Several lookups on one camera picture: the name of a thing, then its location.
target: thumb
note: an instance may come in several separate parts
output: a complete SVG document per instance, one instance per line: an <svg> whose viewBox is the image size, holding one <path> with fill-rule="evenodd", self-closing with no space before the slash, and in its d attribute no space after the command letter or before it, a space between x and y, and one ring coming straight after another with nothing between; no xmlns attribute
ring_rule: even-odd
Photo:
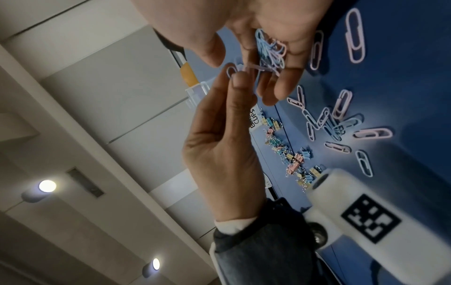
<svg viewBox="0 0 451 285"><path fill-rule="evenodd" d="M244 71L232 75L226 100L224 136L230 139L249 134L249 110L253 103L252 80Z"/></svg>
<svg viewBox="0 0 451 285"><path fill-rule="evenodd" d="M205 42L192 43L190 49L212 67L219 67L226 56L224 42L217 33L214 33L213 37Z"/></svg>

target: white shirt cuff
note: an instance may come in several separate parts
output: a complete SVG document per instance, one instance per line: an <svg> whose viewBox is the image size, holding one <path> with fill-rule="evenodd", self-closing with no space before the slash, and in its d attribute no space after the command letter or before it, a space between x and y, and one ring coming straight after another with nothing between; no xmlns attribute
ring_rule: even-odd
<svg viewBox="0 0 451 285"><path fill-rule="evenodd" d="M234 235L245 228L247 228L250 224L252 224L257 217L250 218L250 219L241 219L241 220L231 220L231 221L225 221L225 222L216 222L215 225L218 231L220 231L223 234L226 235Z"/></svg>

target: dark jacket sleeve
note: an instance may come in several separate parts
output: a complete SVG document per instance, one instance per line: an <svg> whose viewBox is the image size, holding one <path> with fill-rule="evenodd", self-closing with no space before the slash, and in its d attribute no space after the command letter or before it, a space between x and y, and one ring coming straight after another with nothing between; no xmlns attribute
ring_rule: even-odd
<svg viewBox="0 0 451 285"><path fill-rule="evenodd" d="M214 233L227 285L319 285L314 237L301 213L268 200L241 232Z"/></svg>

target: blue table surface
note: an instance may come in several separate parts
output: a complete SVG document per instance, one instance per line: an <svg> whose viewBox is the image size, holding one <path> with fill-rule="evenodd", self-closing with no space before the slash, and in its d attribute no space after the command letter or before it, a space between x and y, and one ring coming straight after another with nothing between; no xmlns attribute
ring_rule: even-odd
<svg viewBox="0 0 451 285"><path fill-rule="evenodd" d="M365 33L366 58L360 64L350 62L344 36L344 17L352 7L360 10ZM388 127L394 137L356 141L347 132L341 144L353 153L340 154L323 146L331 141L323 130L309 141L299 108L286 101L275 107L259 105L283 122L284 131L278 135L293 151L307 146L312 150L308 167L347 170L451 244L451 1L336 0L318 29L325 34L320 68L307 68L299 82L307 109L318 117L325 106L334 106L342 89L349 89L354 97L347 117L364 119L355 130ZM219 35L227 50L225 62L240 56L233 34L222 29ZM187 58L201 81L219 72L190 51ZM290 97L296 99L296 93ZM302 189L293 177L285 177L279 157L264 144L264 132L256 130L252 136L276 192L296 209L308 207ZM354 155L359 149L369 156L373 178L364 176L359 167ZM346 284L373 284L372 259L352 240L342 237L323 254ZM379 282L399 284L385 271Z"/></svg>

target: recessed light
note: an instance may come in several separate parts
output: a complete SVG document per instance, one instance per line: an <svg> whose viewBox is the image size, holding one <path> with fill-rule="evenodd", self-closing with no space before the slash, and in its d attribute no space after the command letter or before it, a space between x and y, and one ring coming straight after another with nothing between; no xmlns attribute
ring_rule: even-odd
<svg viewBox="0 0 451 285"><path fill-rule="evenodd" d="M56 183L52 180L41 181L38 185L39 190L45 193L51 193L56 189Z"/></svg>
<svg viewBox="0 0 451 285"><path fill-rule="evenodd" d="M152 260L152 267L153 267L155 270L159 270L159 269L160 269L160 261L158 260L158 258L154 258L154 259Z"/></svg>

